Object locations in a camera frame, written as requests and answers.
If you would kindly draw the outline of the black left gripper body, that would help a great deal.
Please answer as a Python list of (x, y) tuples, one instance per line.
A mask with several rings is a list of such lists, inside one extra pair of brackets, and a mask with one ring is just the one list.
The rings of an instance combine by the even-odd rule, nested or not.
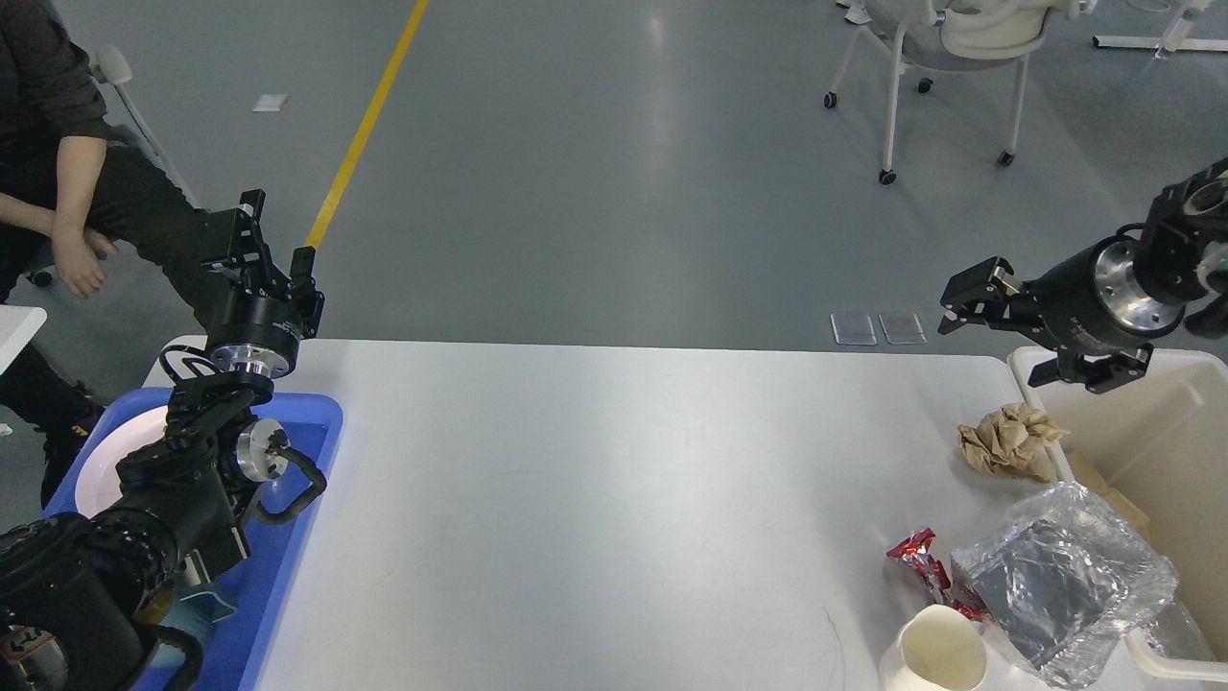
[(297, 366), (301, 342), (319, 333), (324, 302), (317, 288), (264, 295), (236, 285), (209, 326), (206, 358), (223, 372), (289, 376)]

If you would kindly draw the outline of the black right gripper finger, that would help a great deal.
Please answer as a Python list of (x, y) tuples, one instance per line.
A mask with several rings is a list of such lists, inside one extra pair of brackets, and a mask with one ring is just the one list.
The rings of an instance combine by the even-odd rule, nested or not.
[(1029, 385), (1043, 388), (1052, 382), (1070, 382), (1083, 385), (1089, 393), (1114, 392), (1144, 377), (1153, 351), (1154, 346), (1144, 342), (1140, 349), (1125, 349), (1106, 357), (1089, 360), (1083, 353), (1059, 346), (1055, 358), (1032, 368)]
[(939, 306), (944, 315), (937, 333), (955, 333), (962, 326), (979, 324), (992, 331), (1029, 334), (1029, 318), (1016, 318), (1014, 307), (1027, 298), (1029, 281), (1013, 284), (1014, 270), (1007, 259), (993, 255), (948, 280)]

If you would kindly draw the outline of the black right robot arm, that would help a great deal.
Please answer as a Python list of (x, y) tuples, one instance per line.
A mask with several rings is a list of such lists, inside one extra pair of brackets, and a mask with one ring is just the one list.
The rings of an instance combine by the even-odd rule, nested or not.
[(1070, 382), (1089, 393), (1140, 380), (1153, 342), (1178, 328), (1219, 340), (1227, 331), (1227, 182), (1217, 161), (1163, 188), (1144, 222), (1122, 225), (1040, 279), (1009, 284), (1000, 255), (948, 280), (938, 331), (979, 324), (1019, 333), (1052, 358), (1032, 388)]

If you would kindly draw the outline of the person's bare forearm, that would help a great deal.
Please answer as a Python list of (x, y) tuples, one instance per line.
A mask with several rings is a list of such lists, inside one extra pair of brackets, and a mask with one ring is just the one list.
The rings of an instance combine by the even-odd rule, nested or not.
[(106, 150), (108, 141), (101, 137), (61, 137), (56, 149), (56, 207), (36, 207), (2, 194), (2, 223), (43, 233), (50, 241), (82, 241)]

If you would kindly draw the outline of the person's hand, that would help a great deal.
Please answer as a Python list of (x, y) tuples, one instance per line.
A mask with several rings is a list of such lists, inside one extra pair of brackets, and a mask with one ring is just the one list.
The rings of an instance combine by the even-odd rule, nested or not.
[(61, 284), (74, 297), (88, 299), (98, 295), (106, 284), (102, 263), (118, 255), (118, 245), (106, 234), (85, 227), (80, 230), (54, 230), (50, 248)]

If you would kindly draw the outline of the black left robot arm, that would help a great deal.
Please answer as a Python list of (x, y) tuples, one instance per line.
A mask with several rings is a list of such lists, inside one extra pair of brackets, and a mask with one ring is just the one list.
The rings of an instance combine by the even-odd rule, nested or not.
[(201, 643), (154, 620), (176, 577), (208, 584), (248, 558), (246, 520), (293, 520), (325, 492), (316, 461), (254, 407), (293, 372), (298, 346), (319, 333), (324, 295), (316, 250), (293, 250), (282, 272), (263, 239), (265, 193), (209, 214), (201, 259), (228, 281), (206, 345), (168, 345), (173, 380), (165, 432), (119, 460), (119, 498), (96, 515), (61, 512), (2, 536), (5, 690), (128, 690), (158, 647), (184, 657), (167, 681), (189, 690)]

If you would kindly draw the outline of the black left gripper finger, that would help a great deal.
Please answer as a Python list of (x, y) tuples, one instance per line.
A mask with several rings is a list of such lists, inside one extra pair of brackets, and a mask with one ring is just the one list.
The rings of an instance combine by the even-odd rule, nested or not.
[(265, 191), (251, 189), (241, 194), (237, 207), (203, 218), (199, 264), (219, 279), (219, 299), (235, 295), (289, 298), (290, 280), (273, 261), (262, 233), (264, 203)]
[(289, 299), (297, 309), (312, 309), (319, 302), (313, 264), (316, 264), (316, 248), (303, 245), (293, 250), (289, 272)]

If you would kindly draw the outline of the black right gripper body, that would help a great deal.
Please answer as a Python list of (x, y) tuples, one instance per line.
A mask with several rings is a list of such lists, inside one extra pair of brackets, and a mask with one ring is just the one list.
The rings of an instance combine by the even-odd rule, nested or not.
[(1027, 281), (1020, 333), (1052, 351), (1108, 357), (1174, 333), (1183, 306), (1149, 295), (1136, 272), (1137, 239), (1104, 239)]

